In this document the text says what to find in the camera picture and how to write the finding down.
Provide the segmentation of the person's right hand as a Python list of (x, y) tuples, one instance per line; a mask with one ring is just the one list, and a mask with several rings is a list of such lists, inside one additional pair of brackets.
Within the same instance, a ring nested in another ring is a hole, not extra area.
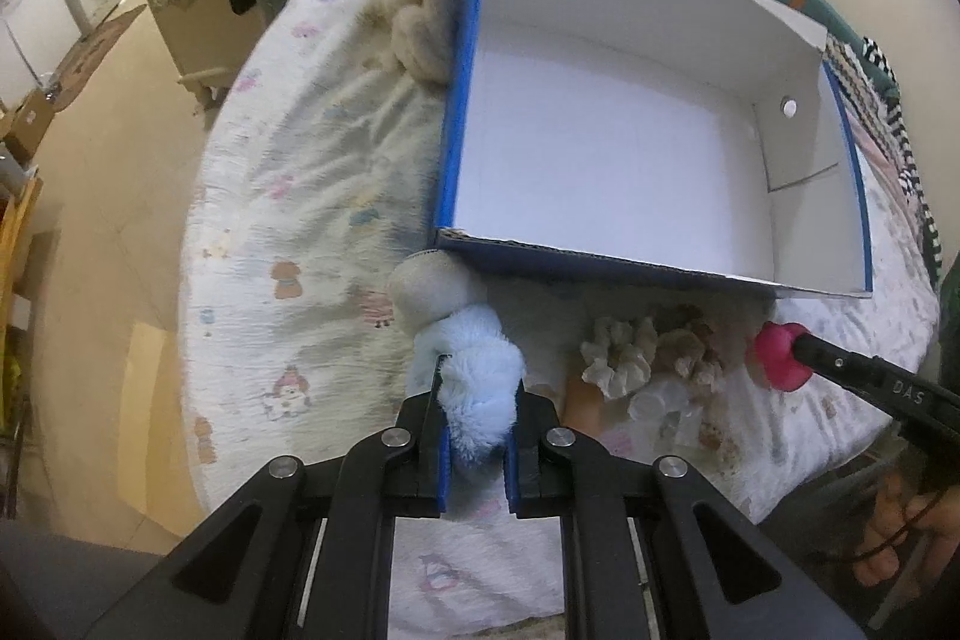
[(958, 548), (958, 487), (952, 486), (940, 498), (934, 494), (907, 498), (905, 481), (898, 471), (890, 471), (875, 494), (874, 513), (864, 526), (857, 546), (853, 575), (861, 587), (877, 587), (895, 578), (900, 570), (898, 548), (904, 534), (893, 533), (910, 525), (911, 531), (929, 534), (929, 544), (918, 570), (908, 578), (908, 594), (919, 596), (939, 581)]

